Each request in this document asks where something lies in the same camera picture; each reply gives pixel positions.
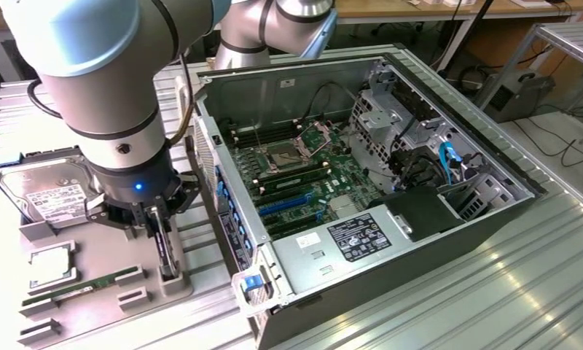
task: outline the white sticker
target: white sticker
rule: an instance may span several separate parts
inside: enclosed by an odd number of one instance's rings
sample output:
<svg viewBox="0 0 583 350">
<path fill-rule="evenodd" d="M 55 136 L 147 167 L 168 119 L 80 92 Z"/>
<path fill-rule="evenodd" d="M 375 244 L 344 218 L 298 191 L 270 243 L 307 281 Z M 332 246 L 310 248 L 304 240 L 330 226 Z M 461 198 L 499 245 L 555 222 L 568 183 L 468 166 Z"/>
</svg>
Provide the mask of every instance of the white sticker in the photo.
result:
<svg viewBox="0 0 583 350">
<path fill-rule="evenodd" d="M 298 242 L 298 246 L 300 247 L 300 249 L 320 242 L 316 232 L 308 233 L 307 235 L 295 238 L 295 241 Z"/>
<path fill-rule="evenodd" d="M 295 85 L 295 79 L 280 80 L 280 88 L 288 88 Z"/>
<path fill-rule="evenodd" d="M 302 181 L 302 179 L 294 179 L 294 180 L 291 180 L 291 181 L 287 181 L 287 182 L 283 182 L 282 184 L 275 185 L 275 188 L 278 189 L 278 188 L 280 188 L 280 187 L 287 187 L 287 186 L 290 186 L 291 184 L 296 184 L 296 183 L 300 182 L 300 181 Z"/>
<path fill-rule="evenodd" d="M 78 184 L 29 193 L 26 198 L 48 223 L 84 215 L 86 195 Z"/>
</svg>

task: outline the power supply label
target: power supply label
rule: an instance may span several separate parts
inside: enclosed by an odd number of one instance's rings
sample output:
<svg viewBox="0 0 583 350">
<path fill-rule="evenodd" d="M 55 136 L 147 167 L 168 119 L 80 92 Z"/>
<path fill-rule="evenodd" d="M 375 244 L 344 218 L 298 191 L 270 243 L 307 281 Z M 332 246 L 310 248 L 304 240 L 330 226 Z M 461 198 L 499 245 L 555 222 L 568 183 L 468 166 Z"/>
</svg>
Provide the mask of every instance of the power supply label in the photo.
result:
<svg viewBox="0 0 583 350">
<path fill-rule="evenodd" d="M 56 223 L 84 215 L 84 192 L 78 184 L 26 194 L 38 214 Z"/>
<path fill-rule="evenodd" d="M 328 232 L 350 263 L 390 246 L 370 213 L 330 226 Z"/>
</svg>

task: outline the hard drive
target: hard drive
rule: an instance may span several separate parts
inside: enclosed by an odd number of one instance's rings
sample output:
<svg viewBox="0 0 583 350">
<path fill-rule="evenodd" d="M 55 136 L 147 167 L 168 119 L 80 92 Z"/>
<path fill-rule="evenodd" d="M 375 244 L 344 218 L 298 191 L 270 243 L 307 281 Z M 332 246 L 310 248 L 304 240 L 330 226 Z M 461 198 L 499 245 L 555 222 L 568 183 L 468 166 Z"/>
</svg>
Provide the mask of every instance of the hard drive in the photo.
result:
<svg viewBox="0 0 583 350">
<path fill-rule="evenodd" d="M 95 196 L 79 149 L 27 155 L 0 167 L 0 188 L 27 222 L 54 229 L 86 222 L 84 199 Z"/>
</svg>

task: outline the ram slot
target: ram slot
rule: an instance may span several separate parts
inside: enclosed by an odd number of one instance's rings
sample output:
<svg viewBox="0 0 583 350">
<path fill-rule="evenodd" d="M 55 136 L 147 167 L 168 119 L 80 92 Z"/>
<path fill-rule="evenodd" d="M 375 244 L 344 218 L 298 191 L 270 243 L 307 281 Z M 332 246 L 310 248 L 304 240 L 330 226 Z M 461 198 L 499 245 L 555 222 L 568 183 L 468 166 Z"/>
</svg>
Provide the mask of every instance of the ram slot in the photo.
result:
<svg viewBox="0 0 583 350">
<path fill-rule="evenodd" d="M 256 140 L 256 135 L 252 130 L 243 131 L 235 134 L 235 146 L 242 149 L 247 147 L 254 147 L 259 143 L 268 144 L 270 142 L 282 141 L 284 139 L 292 139 L 298 136 L 296 126 L 290 123 L 282 127 L 276 128 L 259 128 L 256 129 L 256 134 L 259 139 Z"/>
</svg>

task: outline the chipset heatsink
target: chipset heatsink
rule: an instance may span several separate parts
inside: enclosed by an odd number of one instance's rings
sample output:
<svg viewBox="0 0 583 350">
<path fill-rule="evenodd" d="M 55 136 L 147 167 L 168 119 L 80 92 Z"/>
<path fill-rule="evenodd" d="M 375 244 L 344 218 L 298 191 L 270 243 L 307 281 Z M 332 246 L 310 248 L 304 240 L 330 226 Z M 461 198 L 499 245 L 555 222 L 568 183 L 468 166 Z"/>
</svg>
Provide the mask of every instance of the chipset heatsink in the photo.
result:
<svg viewBox="0 0 583 350">
<path fill-rule="evenodd" d="M 339 218 L 347 217 L 359 212 L 356 204 L 351 200 L 350 195 L 340 195 L 332 198 L 328 202 L 328 207 Z"/>
</svg>

